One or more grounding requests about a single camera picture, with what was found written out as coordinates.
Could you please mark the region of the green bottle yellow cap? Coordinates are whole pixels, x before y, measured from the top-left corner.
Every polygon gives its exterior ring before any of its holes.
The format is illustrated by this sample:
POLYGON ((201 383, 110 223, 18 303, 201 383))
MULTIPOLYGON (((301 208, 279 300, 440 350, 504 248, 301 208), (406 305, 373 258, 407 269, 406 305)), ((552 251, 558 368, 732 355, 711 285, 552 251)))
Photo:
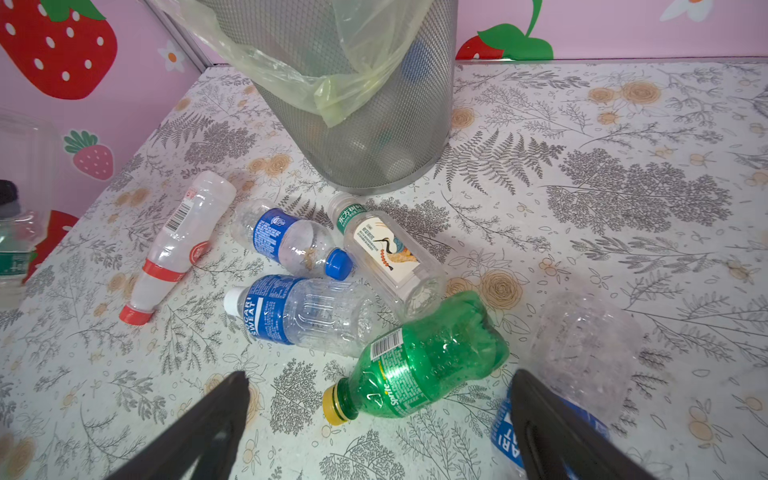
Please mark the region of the green bottle yellow cap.
POLYGON ((366 346, 353 372, 324 392, 324 417, 333 426, 361 414, 405 418, 489 376, 508 356, 480 296, 463 291, 366 346))

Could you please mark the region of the blue label bottle white cap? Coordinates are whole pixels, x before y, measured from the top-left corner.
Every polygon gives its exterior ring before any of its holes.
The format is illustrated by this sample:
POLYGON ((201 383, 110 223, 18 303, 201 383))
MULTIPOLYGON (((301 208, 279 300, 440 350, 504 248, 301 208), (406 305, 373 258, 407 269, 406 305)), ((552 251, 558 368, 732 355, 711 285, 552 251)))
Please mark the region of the blue label bottle white cap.
MULTIPOLYGON (((530 352, 532 373, 606 440, 622 405, 642 333, 621 309, 592 296, 561 292, 548 300, 530 352)), ((491 429, 495 479, 529 479, 511 420, 509 390, 491 429)))

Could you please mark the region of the small clear bottle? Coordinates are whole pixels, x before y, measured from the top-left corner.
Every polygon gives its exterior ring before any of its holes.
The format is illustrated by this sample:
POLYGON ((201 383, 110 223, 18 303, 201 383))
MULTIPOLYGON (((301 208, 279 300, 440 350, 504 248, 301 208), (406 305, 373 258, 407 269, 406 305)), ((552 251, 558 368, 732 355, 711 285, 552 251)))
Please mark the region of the small clear bottle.
POLYGON ((56 131, 42 120, 1 110, 1 311, 17 309, 53 205, 56 131))

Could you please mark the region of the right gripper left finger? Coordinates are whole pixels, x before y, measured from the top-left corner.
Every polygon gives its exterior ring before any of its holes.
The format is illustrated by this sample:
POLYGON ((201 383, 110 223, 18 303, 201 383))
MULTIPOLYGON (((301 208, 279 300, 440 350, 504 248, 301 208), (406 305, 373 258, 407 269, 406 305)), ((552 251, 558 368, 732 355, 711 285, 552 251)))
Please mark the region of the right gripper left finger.
POLYGON ((246 426, 249 381, 235 371, 111 479, 227 479, 246 426))

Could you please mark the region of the clear bottle red cap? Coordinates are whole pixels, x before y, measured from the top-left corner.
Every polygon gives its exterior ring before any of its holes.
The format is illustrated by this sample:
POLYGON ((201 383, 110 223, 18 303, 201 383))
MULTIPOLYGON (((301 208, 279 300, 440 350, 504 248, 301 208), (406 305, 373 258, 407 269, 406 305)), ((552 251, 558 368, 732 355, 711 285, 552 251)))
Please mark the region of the clear bottle red cap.
POLYGON ((236 195, 223 177, 201 172, 152 244, 129 300, 119 314, 134 326, 149 322, 157 307, 210 248, 213 231, 236 195))

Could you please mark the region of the clear bottle bird label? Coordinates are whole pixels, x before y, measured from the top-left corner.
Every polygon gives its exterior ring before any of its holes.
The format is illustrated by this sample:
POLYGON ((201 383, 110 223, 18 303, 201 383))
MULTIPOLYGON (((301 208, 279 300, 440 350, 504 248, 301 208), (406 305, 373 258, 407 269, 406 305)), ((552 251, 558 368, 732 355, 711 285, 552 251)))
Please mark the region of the clear bottle bird label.
POLYGON ((447 284, 443 266, 393 217, 339 193, 330 201, 329 218, 356 272, 396 316, 416 320, 437 309, 447 284))

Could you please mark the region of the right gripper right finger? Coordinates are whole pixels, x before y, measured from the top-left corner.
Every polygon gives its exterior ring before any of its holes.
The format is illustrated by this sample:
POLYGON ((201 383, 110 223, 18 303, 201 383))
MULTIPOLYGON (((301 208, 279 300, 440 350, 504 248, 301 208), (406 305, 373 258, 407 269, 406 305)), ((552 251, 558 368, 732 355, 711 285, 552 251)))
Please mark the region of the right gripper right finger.
POLYGON ((529 371, 517 370, 509 400, 529 479, 653 479, 529 371))

